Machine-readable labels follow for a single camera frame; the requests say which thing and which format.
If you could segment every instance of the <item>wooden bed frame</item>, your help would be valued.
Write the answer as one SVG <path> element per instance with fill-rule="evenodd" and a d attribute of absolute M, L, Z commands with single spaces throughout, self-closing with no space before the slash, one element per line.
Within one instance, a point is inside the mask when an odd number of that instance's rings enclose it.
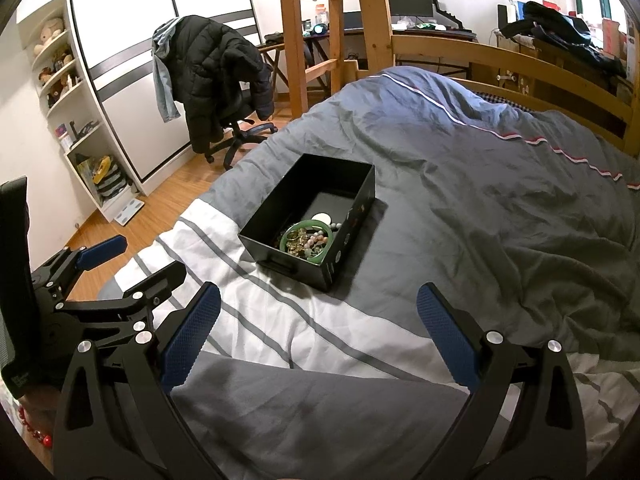
<path fill-rule="evenodd" d="M 622 152 L 632 156 L 637 156 L 640 153 L 640 60 L 636 70 L 631 105 L 628 105 L 605 89 L 572 72 L 524 54 L 469 41 L 392 35 L 388 0 L 360 0 L 369 63 L 369 70 L 362 71 L 358 70 L 358 62 L 356 60 L 344 60 L 342 0 L 329 0 L 329 16 L 331 19 L 329 34 L 330 59 L 305 69 L 300 0 L 280 1 L 282 4 L 285 54 L 293 118 L 300 117 L 308 110 L 306 84 L 327 72 L 330 72 L 331 75 L 331 91 L 333 94 L 349 82 L 394 66 L 396 55 L 447 57 L 447 59 L 455 59 L 461 62 L 511 70 L 579 96 L 623 121 L 625 123 L 624 136 L 621 138 L 604 127 L 552 103 L 499 86 L 453 78 L 474 92 L 485 92 L 503 97 L 532 110 L 558 110 L 600 135 Z M 636 44 L 640 44 L 640 34 L 638 32 L 636 32 Z"/>

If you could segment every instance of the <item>gray blanket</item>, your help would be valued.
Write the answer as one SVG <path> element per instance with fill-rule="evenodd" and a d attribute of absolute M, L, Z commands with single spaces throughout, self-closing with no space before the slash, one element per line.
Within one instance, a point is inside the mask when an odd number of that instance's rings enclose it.
<path fill-rule="evenodd" d="M 257 268 L 237 239 L 302 153 L 376 167 L 376 202 L 328 295 Z M 157 324 L 205 279 L 221 287 L 226 317 L 174 399 L 233 478 L 415 473 L 466 397 L 417 316 L 425 282 L 485 330 L 562 343 L 592 468 L 640 402 L 639 182 L 635 160 L 562 114 L 395 68 L 252 150 L 101 296 L 184 261 L 189 283 Z"/>

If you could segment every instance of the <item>black box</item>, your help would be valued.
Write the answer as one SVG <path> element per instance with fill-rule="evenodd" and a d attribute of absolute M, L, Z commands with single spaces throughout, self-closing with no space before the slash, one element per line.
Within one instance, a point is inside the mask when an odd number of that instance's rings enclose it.
<path fill-rule="evenodd" d="M 328 291 L 375 195 L 373 165 L 305 153 L 262 202 L 239 237 L 258 264 Z M 320 264 L 276 248 L 286 229 L 318 213 L 327 213 L 331 222 L 342 224 Z"/>

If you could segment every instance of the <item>red beaded bracelet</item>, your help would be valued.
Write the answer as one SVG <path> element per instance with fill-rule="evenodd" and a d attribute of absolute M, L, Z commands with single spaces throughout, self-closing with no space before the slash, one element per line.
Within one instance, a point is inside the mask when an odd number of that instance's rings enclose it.
<path fill-rule="evenodd" d="M 18 416 L 20 417 L 20 422 L 26 428 L 26 430 L 31 434 L 33 438 L 35 438 L 39 443 L 41 443 L 44 447 L 53 446 L 53 439 L 51 435 L 45 435 L 44 433 L 34 430 L 29 423 L 27 422 L 26 417 L 24 416 L 24 407 L 20 405 L 18 408 Z"/>

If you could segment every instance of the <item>jade bangle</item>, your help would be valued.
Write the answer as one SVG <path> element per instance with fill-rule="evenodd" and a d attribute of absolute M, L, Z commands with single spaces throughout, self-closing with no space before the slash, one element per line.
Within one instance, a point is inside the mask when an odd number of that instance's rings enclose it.
<path fill-rule="evenodd" d="M 331 246 L 331 243 L 334 241 L 334 233 L 331 231 L 331 228 L 324 222 L 321 222 L 319 220 L 303 220 L 302 222 L 298 222 L 297 224 L 292 225 L 282 235 L 282 238 L 280 239 L 281 251 L 283 251 L 284 253 L 287 252 L 287 235 L 292 231 L 297 231 L 298 229 L 320 229 L 326 232 L 326 236 L 327 238 L 329 238 L 329 241 L 324 245 L 324 249 L 322 249 L 319 254 L 316 254 L 316 256 L 310 256 L 306 259 L 312 264 L 319 264 L 324 258 L 324 255 L 326 254 L 328 248 Z"/>

